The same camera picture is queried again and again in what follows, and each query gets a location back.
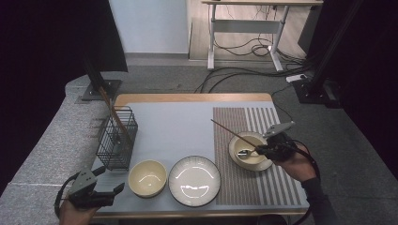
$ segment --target wooden table edge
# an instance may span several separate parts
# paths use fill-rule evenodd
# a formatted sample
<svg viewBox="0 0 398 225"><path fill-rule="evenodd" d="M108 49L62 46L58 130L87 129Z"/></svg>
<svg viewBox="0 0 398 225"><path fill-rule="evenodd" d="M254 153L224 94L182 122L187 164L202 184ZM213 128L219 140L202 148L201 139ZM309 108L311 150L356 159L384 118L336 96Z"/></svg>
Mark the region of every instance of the wooden table edge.
<svg viewBox="0 0 398 225"><path fill-rule="evenodd" d="M308 208L300 209L255 209L255 210L212 210L212 211L185 211L185 212L154 212L154 213L101 213L97 212L93 218L220 218L220 217L260 217L265 214L287 216L302 216Z"/></svg>
<svg viewBox="0 0 398 225"><path fill-rule="evenodd" d="M272 101L267 93L225 94L122 94L116 98L115 106L126 106L133 102L197 102L197 101Z"/></svg>

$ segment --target human hand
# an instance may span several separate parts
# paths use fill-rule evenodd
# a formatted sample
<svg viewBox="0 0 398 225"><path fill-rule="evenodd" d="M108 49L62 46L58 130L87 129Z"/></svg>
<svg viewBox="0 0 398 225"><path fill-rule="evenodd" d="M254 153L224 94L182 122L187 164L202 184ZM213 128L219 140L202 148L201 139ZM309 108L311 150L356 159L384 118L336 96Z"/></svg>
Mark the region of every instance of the human hand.
<svg viewBox="0 0 398 225"><path fill-rule="evenodd" d="M302 151L309 153L308 150L301 144L296 143L296 146ZM289 174L293 179L300 181L301 183L315 178L316 173L310 160L300 153L295 153L290 159L280 162L273 161L275 165L281 166L287 174Z"/></svg>
<svg viewBox="0 0 398 225"><path fill-rule="evenodd" d="M81 210L68 200L64 200L61 205L61 213L59 218L60 225L86 225L90 222L94 214L99 208L90 208Z"/></svg>

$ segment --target desk leg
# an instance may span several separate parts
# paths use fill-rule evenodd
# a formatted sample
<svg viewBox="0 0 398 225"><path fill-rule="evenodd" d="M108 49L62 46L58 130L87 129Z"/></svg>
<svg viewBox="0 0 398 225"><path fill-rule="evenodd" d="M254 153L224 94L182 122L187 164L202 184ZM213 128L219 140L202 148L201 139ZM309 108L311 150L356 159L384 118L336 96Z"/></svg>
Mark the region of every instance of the desk leg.
<svg viewBox="0 0 398 225"><path fill-rule="evenodd" d="M268 46L269 53L272 57L272 61L275 65L277 71L283 71L281 61L279 60L279 55L276 52L276 50L278 49L278 44L279 44L279 41L281 40L282 31L284 28L284 24L286 23L286 17L287 17L287 13L289 12L289 9L290 9L290 6L284 7L283 17L282 17L281 21L279 22L278 32L276 33L276 37L274 39L272 47Z"/></svg>
<svg viewBox="0 0 398 225"><path fill-rule="evenodd" d="M210 45L208 47L207 69L214 69L214 23L216 22L216 5L212 6L210 23Z"/></svg>

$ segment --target power strip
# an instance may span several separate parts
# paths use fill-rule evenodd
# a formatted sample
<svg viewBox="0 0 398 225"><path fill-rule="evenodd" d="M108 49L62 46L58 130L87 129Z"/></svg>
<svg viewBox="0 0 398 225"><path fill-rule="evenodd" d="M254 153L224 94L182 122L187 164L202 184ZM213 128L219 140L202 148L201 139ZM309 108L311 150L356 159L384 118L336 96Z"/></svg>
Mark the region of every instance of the power strip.
<svg viewBox="0 0 398 225"><path fill-rule="evenodd" d="M299 74L299 75L286 77L286 81L288 83L295 82L295 81L300 81L300 80L305 80L305 79L307 79L307 76L305 76L304 74Z"/></svg>

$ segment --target bowl rim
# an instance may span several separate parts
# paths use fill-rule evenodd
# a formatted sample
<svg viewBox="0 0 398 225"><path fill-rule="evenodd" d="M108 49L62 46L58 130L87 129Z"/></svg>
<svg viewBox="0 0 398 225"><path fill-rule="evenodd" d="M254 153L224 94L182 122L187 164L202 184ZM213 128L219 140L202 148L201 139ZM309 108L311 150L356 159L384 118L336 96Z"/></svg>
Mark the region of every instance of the bowl rim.
<svg viewBox="0 0 398 225"><path fill-rule="evenodd" d="M138 166L140 166L144 163L147 163L147 162L155 162L156 164L161 165L161 167L164 170L164 180L162 181L161 187L158 190L156 190L155 192L152 192L152 193L143 194L143 193L139 193L139 191L137 191L137 190L134 190L134 188L130 184L130 177L132 176L132 173L135 168L137 168ZM129 171L129 177L128 177L128 183L129 183L129 187L130 187L131 191L134 192L134 194L141 196L141 197L152 197L152 196L155 196L155 195L161 193L161 191L166 186L167 180L168 180L168 174L167 174L166 167L161 162L154 160L154 159L143 160L143 161L140 161L137 164L135 164Z"/></svg>
<svg viewBox="0 0 398 225"><path fill-rule="evenodd" d="M258 133L258 132L254 132L254 131L242 131L238 133L239 136L241 137L245 137L245 136L251 136L254 138L258 138L260 141L262 141L263 144L267 144L267 140L263 138L262 134ZM240 140L239 137L234 136L232 137L231 141L228 144L228 151L230 151L230 148L232 148L232 144L235 144L238 140ZM242 160L240 157L237 156L237 152L235 150L233 150L234 156L237 159L237 161L239 161L241 164L246 165L246 166L255 166L258 165L260 163L262 163L265 160L268 160L268 158L266 156L263 156L263 159L257 163L249 163L245 160Z"/></svg>

